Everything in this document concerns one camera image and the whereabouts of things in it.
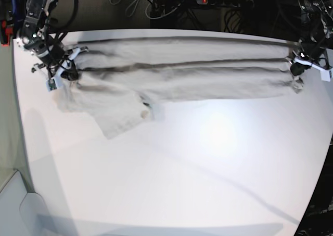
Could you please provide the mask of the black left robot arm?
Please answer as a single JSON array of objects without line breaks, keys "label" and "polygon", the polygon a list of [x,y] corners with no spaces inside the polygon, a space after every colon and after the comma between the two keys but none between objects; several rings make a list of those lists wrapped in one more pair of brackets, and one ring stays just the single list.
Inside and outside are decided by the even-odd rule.
[{"label": "black left robot arm", "polygon": [[332,4],[329,0],[298,0],[298,5],[302,14],[301,37],[293,51],[291,73],[299,76],[322,60],[327,71],[330,65],[324,53],[332,45]]}]

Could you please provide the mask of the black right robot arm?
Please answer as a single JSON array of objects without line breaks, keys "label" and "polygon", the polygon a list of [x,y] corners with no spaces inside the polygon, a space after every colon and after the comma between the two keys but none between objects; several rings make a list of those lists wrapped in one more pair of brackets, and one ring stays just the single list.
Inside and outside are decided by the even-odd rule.
[{"label": "black right robot arm", "polygon": [[79,0],[73,0],[73,10],[70,19],[61,27],[56,27],[51,13],[58,0],[27,0],[26,16],[18,31],[17,41],[25,51],[31,52],[41,62],[31,68],[31,72],[41,72],[46,69],[46,79],[59,75],[69,81],[79,78],[79,72],[74,63],[74,50],[66,50],[62,40],[68,34],[68,27],[75,20]]}]

